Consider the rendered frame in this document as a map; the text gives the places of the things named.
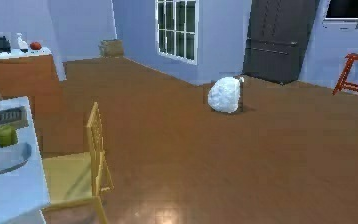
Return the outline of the brown kitchen counter cabinet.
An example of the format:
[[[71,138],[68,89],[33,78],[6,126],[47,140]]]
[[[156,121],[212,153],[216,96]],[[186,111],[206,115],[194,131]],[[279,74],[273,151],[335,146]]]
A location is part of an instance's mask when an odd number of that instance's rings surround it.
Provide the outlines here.
[[[0,93],[4,97],[61,95],[51,54],[41,53],[0,59]]]

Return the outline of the white framed window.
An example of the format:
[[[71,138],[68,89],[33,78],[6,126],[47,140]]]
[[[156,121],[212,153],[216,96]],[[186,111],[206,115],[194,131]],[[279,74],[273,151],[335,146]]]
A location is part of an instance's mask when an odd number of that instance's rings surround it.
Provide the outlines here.
[[[155,42],[160,56],[196,65],[200,0],[155,0]]]

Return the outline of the tan cardboard box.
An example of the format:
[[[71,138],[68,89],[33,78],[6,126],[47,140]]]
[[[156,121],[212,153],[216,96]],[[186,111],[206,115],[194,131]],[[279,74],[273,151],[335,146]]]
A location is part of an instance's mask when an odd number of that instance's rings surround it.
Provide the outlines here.
[[[99,50],[102,57],[122,57],[124,55],[122,41],[118,39],[102,40]]]

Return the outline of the yellow wooden chair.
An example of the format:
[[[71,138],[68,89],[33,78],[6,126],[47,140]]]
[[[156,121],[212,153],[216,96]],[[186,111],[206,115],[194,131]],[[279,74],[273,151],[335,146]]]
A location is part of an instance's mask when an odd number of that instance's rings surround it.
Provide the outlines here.
[[[95,102],[86,125],[88,151],[43,160],[52,205],[72,203],[99,197],[111,189],[102,186],[105,149],[99,104]]]

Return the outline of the grey dish rack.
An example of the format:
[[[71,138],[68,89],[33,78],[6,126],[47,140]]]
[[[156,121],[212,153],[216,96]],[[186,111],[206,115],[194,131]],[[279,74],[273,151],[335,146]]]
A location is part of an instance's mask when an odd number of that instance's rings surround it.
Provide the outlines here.
[[[9,125],[14,129],[28,126],[27,110],[24,106],[0,110],[0,127]]]

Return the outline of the white table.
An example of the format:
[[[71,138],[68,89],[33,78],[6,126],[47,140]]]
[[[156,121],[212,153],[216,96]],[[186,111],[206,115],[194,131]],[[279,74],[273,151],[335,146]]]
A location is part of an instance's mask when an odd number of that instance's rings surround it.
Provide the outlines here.
[[[0,111],[19,106],[26,107],[28,126],[17,130],[18,142],[28,143],[32,153],[22,167],[0,175],[0,224],[44,224],[41,210],[50,200],[29,99],[3,100]]]

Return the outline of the white bowl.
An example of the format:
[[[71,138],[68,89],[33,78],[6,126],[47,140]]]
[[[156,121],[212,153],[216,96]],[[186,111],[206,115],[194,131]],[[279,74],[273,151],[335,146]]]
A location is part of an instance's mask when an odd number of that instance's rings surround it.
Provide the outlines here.
[[[31,155],[32,147],[28,143],[18,143],[0,148],[0,174],[22,167]]]

